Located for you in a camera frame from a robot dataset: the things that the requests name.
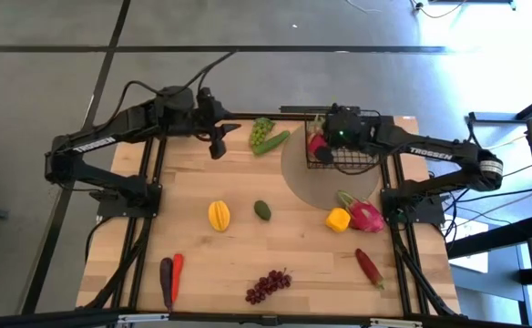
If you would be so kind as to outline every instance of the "red fruit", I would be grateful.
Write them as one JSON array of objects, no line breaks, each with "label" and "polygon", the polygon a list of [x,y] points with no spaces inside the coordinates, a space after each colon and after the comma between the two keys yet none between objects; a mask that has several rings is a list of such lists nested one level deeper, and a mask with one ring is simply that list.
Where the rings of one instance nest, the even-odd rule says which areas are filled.
[{"label": "red fruit", "polygon": [[373,264],[369,256],[367,256],[362,250],[357,249],[355,250],[355,258],[357,258],[359,266],[372,284],[382,290],[384,288],[384,277],[382,277],[379,271],[377,271],[375,264]]}]

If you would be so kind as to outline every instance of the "wire basket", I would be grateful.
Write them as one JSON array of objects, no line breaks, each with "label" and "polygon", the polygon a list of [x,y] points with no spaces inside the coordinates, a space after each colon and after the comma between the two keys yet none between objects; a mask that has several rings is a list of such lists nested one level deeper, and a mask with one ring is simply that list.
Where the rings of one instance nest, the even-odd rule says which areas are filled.
[{"label": "wire basket", "polygon": [[[366,121],[379,121],[380,114],[375,110],[364,110],[355,107],[349,108],[350,110],[358,111],[358,115],[361,117],[362,123]],[[340,148],[333,149],[333,164],[325,164],[320,162],[313,155],[309,154],[309,127],[313,124],[313,114],[319,114],[324,116],[324,112],[318,110],[312,110],[304,116],[304,148],[306,156],[306,165],[308,169],[353,169],[363,170],[377,163],[378,156],[370,156],[363,154],[360,151],[353,151],[350,149]]]}]

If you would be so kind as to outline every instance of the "grape bunch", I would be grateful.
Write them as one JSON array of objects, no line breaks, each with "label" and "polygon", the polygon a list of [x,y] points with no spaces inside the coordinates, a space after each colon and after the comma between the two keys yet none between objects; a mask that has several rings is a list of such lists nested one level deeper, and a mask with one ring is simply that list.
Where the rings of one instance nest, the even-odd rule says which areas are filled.
[{"label": "grape bunch", "polygon": [[272,295],[279,289],[291,287],[292,277],[284,272],[272,270],[268,277],[261,277],[253,289],[246,291],[246,302],[254,305],[266,300],[266,295]]},{"label": "grape bunch", "polygon": [[268,118],[257,118],[251,128],[250,146],[258,146],[274,128],[274,122]]}]

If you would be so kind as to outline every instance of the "wooden tabletop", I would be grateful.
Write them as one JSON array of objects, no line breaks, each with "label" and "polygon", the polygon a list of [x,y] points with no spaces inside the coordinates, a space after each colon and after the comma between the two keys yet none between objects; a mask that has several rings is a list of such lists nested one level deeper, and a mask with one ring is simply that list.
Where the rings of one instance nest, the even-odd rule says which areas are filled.
[{"label": "wooden tabletop", "polygon": [[[408,132],[418,132],[415,118],[394,119]],[[195,138],[168,140],[160,178],[164,190],[159,215],[152,223],[138,310],[166,311],[159,262],[179,252],[185,265],[174,304],[177,312],[401,316],[389,230],[331,231],[324,225],[328,211],[304,203],[287,187],[281,174],[281,147],[255,158],[248,147],[251,121],[239,123],[242,127],[225,138],[228,152],[219,160],[210,158],[208,143]],[[278,121],[273,133],[301,126],[298,121]],[[112,171],[137,174],[143,148],[143,144],[119,144]],[[155,160],[151,157],[149,176]],[[428,178],[423,158],[403,155],[402,162],[406,179]],[[388,163],[394,185],[393,162]],[[379,181],[369,199],[377,208],[381,187]],[[225,232],[210,226],[208,207],[214,200],[225,201],[230,209]],[[256,217],[255,200],[265,200],[271,207],[269,222]],[[91,301],[117,268],[127,221],[113,219],[95,233],[77,305]],[[414,227],[426,278],[447,305],[459,311],[442,236],[429,224]],[[384,291],[376,290],[363,275],[353,255],[357,248],[367,252],[384,276]],[[284,268],[293,278],[291,288],[257,305],[245,302],[246,290],[261,276]],[[407,274],[412,308],[418,312],[414,279]],[[122,304],[128,302],[131,282],[132,272]]]}]

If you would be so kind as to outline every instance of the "gray concrete floor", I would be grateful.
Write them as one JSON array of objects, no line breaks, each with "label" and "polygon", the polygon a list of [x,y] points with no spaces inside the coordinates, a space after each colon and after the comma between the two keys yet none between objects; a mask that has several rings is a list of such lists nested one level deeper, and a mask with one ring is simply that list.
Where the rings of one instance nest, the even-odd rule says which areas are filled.
[{"label": "gray concrete floor", "polygon": [[[421,133],[433,137],[465,138],[467,112],[517,112],[532,102],[532,1],[520,0],[515,12],[508,5],[465,5],[436,20],[413,15],[405,0],[354,1],[381,12],[366,14],[337,0],[134,1],[120,44],[474,50],[457,55],[237,54],[216,67],[206,85],[224,106],[240,112],[336,100],[385,115],[417,116]],[[106,45],[120,5],[119,0],[1,0],[0,44]],[[426,10],[439,14],[452,6]],[[108,117],[128,80],[155,87],[181,84],[219,55],[115,55],[96,122]],[[0,54],[0,208],[10,211],[8,220],[0,220],[0,315],[17,311],[56,195],[43,179],[43,154],[53,136],[80,128],[102,60],[102,54]],[[125,104],[148,98],[134,89]],[[478,128],[476,134],[484,145],[493,145],[518,129]],[[87,161],[107,168],[112,154],[113,149],[99,150]],[[523,143],[502,149],[499,157],[507,172],[530,163]],[[437,174],[453,169],[442,162],[430,167]],[[508,180],[503,190],[530,187],[532,170]],[[504,201],[473,206],[485,210]],[[73,196],[38,311],[74,307],[95,213],[96,203],[87,195]],[[495,215],[511,221],[529,217],[532,199]],[[481,296],[470,291],[459,291],[459,296],[470,317],[503,319],[496,314],[499,306],[475,306],[475,297]]]}]

